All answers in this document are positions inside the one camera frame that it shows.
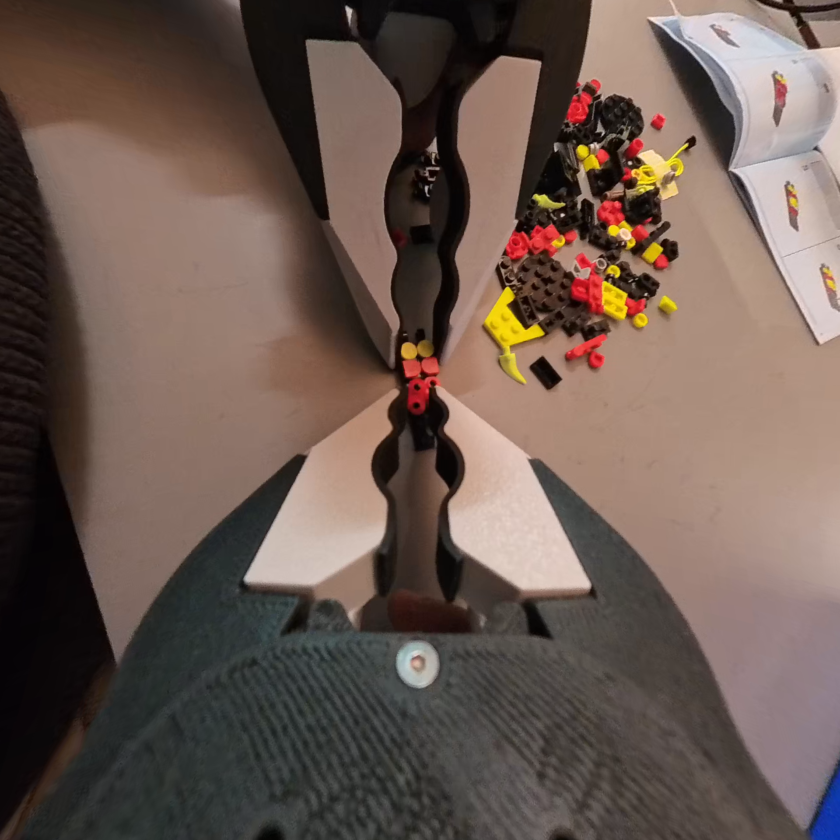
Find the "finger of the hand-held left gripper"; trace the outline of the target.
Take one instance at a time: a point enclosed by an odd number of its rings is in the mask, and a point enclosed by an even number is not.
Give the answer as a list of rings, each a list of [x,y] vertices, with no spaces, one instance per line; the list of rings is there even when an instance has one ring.
[[[307,56],[328,204],[322,228],[367,333],[393,368],[400,318],[385,194],[402,144],[402,102],[352,40],[309,39]]]
[[[446,363],[514,228],[539,86],[539,59],[501,56],[444,101],[437,128],[441,181],[431,219],[441,281],[433,336]]]

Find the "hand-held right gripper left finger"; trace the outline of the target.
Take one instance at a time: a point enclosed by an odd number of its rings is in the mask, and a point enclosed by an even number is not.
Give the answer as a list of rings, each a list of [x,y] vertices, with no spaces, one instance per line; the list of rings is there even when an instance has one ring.
[[[244,577],[255,592],[334,601],[358,623],[392,587],[403,394],[396,388],[312,447]]]

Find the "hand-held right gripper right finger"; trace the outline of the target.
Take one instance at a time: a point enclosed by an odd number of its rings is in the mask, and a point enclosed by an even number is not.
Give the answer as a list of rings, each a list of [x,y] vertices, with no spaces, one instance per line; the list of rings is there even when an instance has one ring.
[[[488,618],[498,604],[568,600],[592,583],[530,456],[442,387],[429,396],[446,485],[435,570],[447,602]]]

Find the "red yellow black lego assembly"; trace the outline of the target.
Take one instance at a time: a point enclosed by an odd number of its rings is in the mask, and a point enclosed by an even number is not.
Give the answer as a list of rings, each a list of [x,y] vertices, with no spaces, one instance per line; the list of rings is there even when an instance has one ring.
[[[416,452],[434,449],[435,436],[429,425],[427,409],[431,388],[438,384],[439,361],[434,343],[423,329],[414,340],[405,340],[399,348],[400,372],[406,383],[407,421]]]

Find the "pile of loose lego pieces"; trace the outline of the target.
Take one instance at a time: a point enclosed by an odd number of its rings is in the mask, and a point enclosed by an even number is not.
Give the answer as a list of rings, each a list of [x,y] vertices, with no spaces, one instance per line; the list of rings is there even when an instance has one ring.
[[[663,203],[677,194],[689,136],[668,158],[647,148],[644,115],[633,99],[579,82],[535,192],[497,263],[501,293],[483,327],[500,350],[500,368],[526,384],[514,350],[561,331],[581,341],[565,353],[592,369],[614,322],[636,329],[659,301],[655,272],[679,257]]]

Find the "lego instruction booklet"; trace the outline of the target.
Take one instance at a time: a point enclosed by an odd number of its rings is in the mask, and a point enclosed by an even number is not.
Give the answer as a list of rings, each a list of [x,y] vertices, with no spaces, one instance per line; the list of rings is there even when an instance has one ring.
[[[813,339],[839,335],[838,48],[733,13],[648,18],[728,110],[728,172]]]

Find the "dark knitted sleeve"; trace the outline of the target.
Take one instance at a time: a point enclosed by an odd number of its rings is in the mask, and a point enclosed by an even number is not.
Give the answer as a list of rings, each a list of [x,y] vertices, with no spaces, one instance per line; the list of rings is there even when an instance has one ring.
[[[112,658],[47,435],[46,211],[1,97],[1,817],[5,828]]]

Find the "blue object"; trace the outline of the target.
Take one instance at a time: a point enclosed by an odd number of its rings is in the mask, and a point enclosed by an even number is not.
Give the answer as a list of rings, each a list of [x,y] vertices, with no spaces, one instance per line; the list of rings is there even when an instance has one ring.
[[[826,789],[809,829],[811,839],[839,839],[839,777]]]

